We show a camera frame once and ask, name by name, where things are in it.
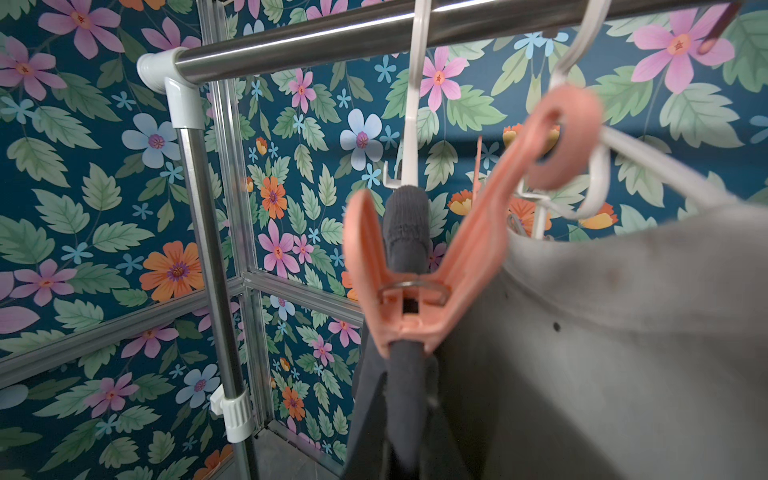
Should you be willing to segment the dark grey t-shirt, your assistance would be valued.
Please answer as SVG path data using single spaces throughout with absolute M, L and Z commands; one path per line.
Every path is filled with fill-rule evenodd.
M 427 273 L 431 241 L 423 190 L 403 186 L 390 195 L 383 244 L 393 271 Z M 370 335 L 363 338 L 343 478 L 469 478 L 438 400 L 437 359 L 407 340 L 395 342 L 383 358 Z

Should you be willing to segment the plain white t-shirt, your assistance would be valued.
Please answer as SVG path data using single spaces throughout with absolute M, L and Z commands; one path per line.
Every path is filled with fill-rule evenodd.
M 763 479 L 767 210 L 583 243 L 511 235 L 439 351 L 478 479 Z

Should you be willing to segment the pink clothespin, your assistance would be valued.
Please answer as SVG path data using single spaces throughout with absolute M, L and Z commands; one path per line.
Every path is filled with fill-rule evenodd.
M 603 106 L 590 90 L 551 90 L 499 160 L 433 273 L 397 273 L 386 265 L 369 192 L 351 198 L 343 229 L 347 271 L 373 342 L 383 358 L 393 342 L 420 342 L 432 353 L 494 278 L 507 256 L 506 212 L 521 181 L 557 190 L 581 174 L 597 145 Z
M 472 178 L 472 202 L 476 202 L 476 198 L 478 194 L 480 193 L 482 182 L 480 180 L 480 166 L 482 163 L 482 146 L 483 146 L 483 139 L 481 136 L 477 138 L 476 143 L 476 155 L 475 155 L 475 163 L 474 163 L 474 171 L 473 171 L 473 178 Z

